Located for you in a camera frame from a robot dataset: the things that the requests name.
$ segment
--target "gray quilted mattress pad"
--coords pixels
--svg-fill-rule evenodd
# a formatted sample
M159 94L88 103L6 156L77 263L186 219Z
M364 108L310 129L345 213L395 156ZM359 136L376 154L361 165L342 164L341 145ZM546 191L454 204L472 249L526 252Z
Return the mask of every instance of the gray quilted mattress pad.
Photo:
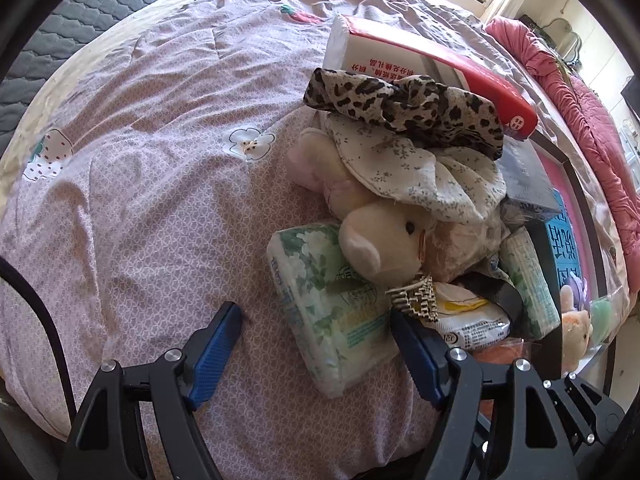
M63 0L0 83L0 155L45 81L76 51L156 0Z

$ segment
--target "floral fabric pouch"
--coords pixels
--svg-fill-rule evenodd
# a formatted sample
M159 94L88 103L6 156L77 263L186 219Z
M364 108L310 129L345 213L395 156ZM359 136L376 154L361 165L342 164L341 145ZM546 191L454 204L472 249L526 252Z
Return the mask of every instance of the floral fabric pouch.
M381 126L330 113L324 127L347 170L378 196L420 205L436 220L485 222L506 193L495 162L471 148L420 148Z
M267 246L287 323L314 383L329 398L398 353L389 298L351 269L338 231L331 223L285 229Z

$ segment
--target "white wall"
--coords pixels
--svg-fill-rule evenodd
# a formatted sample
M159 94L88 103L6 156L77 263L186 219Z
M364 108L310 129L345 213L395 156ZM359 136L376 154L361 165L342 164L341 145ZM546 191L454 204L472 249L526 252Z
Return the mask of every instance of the white wall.
M564 18L571 23L582 38L580 76L609 110L618 129L629 119L640 135L640 124L620 95L633 71L591 13L578 0L525 0L520 14L528 14L541 27L554 18Z

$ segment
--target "red and white box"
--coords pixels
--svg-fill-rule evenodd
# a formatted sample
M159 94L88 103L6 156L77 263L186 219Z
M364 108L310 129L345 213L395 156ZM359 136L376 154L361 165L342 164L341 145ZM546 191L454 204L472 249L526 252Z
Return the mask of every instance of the red and white box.
M492 101L505 134L518 140L538 124L535 110L506 79L446 46L384 23L336 16L322 67L386 81L429 75Z

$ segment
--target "pink blanket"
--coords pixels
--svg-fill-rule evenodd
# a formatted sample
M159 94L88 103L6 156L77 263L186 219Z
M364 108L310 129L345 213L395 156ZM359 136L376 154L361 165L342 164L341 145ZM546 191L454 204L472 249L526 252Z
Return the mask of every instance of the pink blanket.
M486 31L519 60L562 114L596 174L616 221L625 254L629 289L640 290L640 200L611 116L578 78L564 81L556 58L521 22L494 18Z

